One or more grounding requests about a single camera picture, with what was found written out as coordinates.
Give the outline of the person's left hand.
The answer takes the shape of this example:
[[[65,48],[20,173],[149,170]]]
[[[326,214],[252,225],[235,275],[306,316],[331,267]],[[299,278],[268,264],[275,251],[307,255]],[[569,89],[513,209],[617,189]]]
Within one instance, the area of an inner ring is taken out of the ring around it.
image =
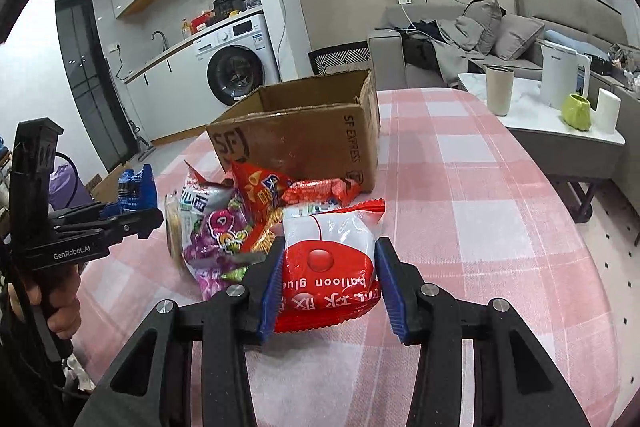
[[[53,313],[48,318],[48,327],[62,340],[71,340],[81,325],[80,302],[77,297],[81,278],[77,265],[64,265],[55,277],[56,283],[50,289],[48,301]],[[29,306],[38,306],[41,301],[40,287],[22,277],[22,284],[29,300]],[[25,314],[18,299],[14,284],[8,285],[9,302],[17,320],[26,323]]]

